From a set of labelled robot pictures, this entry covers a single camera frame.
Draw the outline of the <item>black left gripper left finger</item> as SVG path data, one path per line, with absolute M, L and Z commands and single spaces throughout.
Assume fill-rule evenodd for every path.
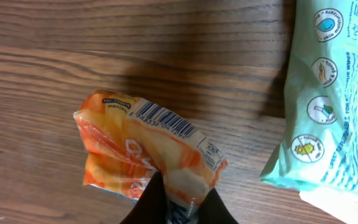
M 167 200 L 160 172 L 147 184 L 140 199 L 120 224 L 166 224 Z

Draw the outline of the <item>orange tissue packet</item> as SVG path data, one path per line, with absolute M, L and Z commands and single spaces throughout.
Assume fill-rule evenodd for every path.
M 97 90 L 73 115 L 88 153 L 83 182 L 130 200 L 163 177 L 168 223 L 198 223 L 227 160 L 185 118 L 156 103 Z

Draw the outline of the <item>teal wet wipes pack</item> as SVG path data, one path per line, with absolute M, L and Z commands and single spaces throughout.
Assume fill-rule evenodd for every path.
M 358 194 L 358 0 L 298 0 L 285 131 L 260 180 Z

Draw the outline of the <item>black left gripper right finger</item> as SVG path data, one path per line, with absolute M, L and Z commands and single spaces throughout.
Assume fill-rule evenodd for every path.
M 212 189 L 198 209 L 199 224 L 238 224 L 216 189 Z

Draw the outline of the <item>brown bread snack bag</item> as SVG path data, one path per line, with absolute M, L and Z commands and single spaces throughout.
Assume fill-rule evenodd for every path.
M 300 192 L 300 198 L 344 223 L 358 224 L 358 195 L 334 189 Z

